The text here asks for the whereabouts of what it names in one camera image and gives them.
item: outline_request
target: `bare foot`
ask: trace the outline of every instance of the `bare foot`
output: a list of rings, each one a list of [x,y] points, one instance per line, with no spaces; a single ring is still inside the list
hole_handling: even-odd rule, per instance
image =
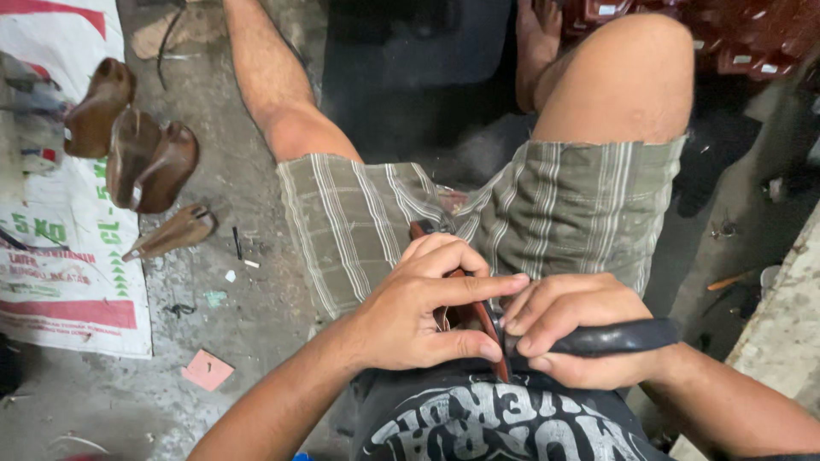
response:
[[[558,55],[561,7],[551,0],[518,0],[516,39],[516,102],[522,111],[532,112],[536,109],[533,93],[538,79]]]

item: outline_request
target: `shorts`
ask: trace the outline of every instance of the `shorts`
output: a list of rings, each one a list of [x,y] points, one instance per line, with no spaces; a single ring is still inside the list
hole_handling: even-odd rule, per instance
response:
[[[410,221],[421,219],[464,238],[492,274],[611,272],[642,295],[685,140],[529,141],[452,212],[416,163],[313,153],[277,173],[312,301],[329,319],[390,273],[410,244]]]

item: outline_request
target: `black rubber strap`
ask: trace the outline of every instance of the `black rubber strap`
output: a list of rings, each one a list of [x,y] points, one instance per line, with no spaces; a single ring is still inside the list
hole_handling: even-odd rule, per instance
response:
[[[549,352],[598,357],[660,349],[681,342],[677,323],[669,318],[646,318],[607,326],[579,326],[556,341]]]

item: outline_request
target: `fingernail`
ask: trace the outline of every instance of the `fingernail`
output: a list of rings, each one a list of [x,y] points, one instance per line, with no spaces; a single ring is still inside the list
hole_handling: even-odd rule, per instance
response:
[[[530,338],[523,337],[518,341],[518,352],[525,353],[530,348]]]
[[[496,363],[499,360],[496,358],[496,349],[491,345],[481,345],[478,348],[478,353],[481,354],[481,357],[490,360],[492,363]]]
[[[536,370],[541,370],[542,372],[548,372],[553,369],[553,363],[547,358],[535,357],[530,361],[530,367]]]

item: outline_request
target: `black t-shirt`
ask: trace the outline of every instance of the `black t-shirt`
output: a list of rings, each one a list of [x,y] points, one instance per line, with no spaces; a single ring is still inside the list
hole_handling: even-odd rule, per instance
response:
[[[500,382],[482,360],[368,370],[355,384],[353,459],[668,461],[616,392],[570,390],[540,372]]]

